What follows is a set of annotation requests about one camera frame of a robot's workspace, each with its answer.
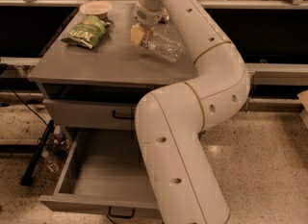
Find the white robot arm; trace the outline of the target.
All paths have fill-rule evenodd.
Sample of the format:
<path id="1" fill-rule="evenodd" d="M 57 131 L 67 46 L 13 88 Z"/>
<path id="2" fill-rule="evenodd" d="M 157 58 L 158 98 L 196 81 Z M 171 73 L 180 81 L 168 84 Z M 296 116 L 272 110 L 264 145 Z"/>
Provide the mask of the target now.
<path id="1" fill-rule="evenodd" d="M 157 88 L 135 113 L 138 143 L 164 224 L 235 224 L 199 141 L 244 105 L 250 77 L 231 39 L 196 0 L 138 0 L 139 23 L 168 12 L 196 77 Z"/>

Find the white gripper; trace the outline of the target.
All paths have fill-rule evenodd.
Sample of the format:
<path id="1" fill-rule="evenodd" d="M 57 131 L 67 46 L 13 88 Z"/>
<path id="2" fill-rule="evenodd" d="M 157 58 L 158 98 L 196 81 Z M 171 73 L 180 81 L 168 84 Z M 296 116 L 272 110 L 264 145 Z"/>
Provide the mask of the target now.
<path id="1" fill-rule="evenodd" d="M 151 11 L 144 7 L 140 2 L 136 3 L 134 8 L 134 17 L 139 23 L 132 26 L 130 31 L 130 41 L 134 47 L 139 47 L 146 34 L 146 29 L 153 28 L 162 19 L 164 7 L 161 7 L 157 11 Z"/>

